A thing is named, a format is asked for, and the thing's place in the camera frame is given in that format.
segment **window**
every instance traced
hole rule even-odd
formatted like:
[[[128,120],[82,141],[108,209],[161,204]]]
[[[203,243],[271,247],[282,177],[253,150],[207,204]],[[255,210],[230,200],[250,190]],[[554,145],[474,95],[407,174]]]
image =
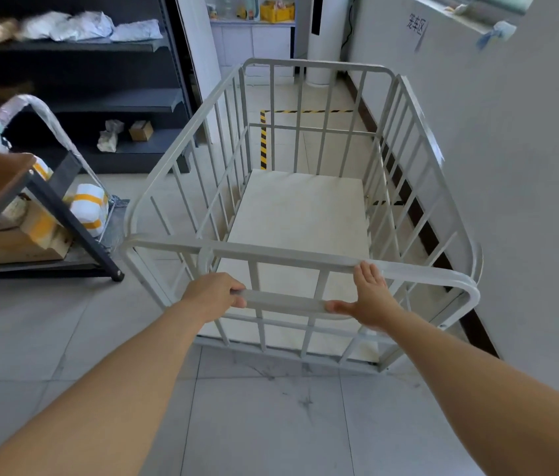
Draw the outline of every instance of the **window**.
[[[439,0],[445,5],[456,7],[467,5],[466,15],[475,20],[494,24],[500,20],[512,24],[526,14],[533,0]]]

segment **white cylindrical air conditioner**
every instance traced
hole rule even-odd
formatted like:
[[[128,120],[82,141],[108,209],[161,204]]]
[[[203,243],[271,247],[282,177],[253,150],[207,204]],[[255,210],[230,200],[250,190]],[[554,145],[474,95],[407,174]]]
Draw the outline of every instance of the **white cylindrical air conditioner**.
[[[308,36],[308,60],[339,61],[349,0],[313,0],[311,4],[311,32]],[[327,87],[330,70],[308,68],[306,83]]]

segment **black power cord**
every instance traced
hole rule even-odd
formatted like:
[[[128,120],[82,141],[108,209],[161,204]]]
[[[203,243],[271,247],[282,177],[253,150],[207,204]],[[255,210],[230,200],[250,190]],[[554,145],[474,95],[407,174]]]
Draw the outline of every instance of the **black power cord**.
[[[346,46],[347,42],[350,41],[350,36],[353,34],[353,31],[354,31],[354,27],[353,27],[353,8],[354,8],[354,2],[355,1],[356,0],[353,0],[353,2],[350,3],[350,9],[348,10],[348,24],[350,25],[350,33],[348,33],[348,36],[346,37],[346,41],[343,42],[343,44],[341,45],[341,48]]]

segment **yellow crate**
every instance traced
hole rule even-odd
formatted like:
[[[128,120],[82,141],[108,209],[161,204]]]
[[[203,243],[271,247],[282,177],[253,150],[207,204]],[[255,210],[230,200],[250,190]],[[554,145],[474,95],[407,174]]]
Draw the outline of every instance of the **yellow crate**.
[[[275,8],[275,0],[267,0],[260,6],[260,19],[269,23],[280,23],[295,19],[295,4]]]

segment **white cabinet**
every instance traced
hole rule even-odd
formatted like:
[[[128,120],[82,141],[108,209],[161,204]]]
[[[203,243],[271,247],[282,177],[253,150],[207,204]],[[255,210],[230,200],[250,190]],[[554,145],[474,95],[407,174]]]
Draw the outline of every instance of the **white cabinet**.
[[[290,60],[290,24],[212,22],[212,33],[223,77],[231,71],[232,67],[252,57]],[[268,66],[251,65],[246,68],[246,76],[253,84],[268,84],[270,70]],[[292,77],[291,66],[275,67],[276,83],[289,83]]]

